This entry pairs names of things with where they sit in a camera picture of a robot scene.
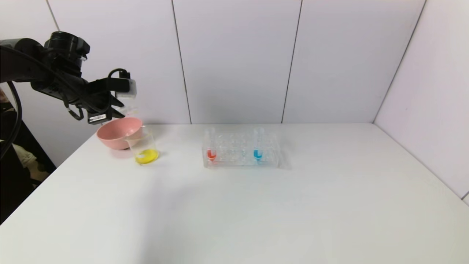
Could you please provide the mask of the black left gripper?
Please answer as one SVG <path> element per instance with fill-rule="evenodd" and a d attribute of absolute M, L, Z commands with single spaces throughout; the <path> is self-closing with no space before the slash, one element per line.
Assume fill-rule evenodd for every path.
<path fill-rule="evenodd" d="M 124 104 L 109 91 L 86 95 L 82 99 L 82 103 L 87 110 L 88 123 L 91 125 L 100 124 L 112 118 L 125 117 L 119 110 L 112 107 L 124 107 Z"/>

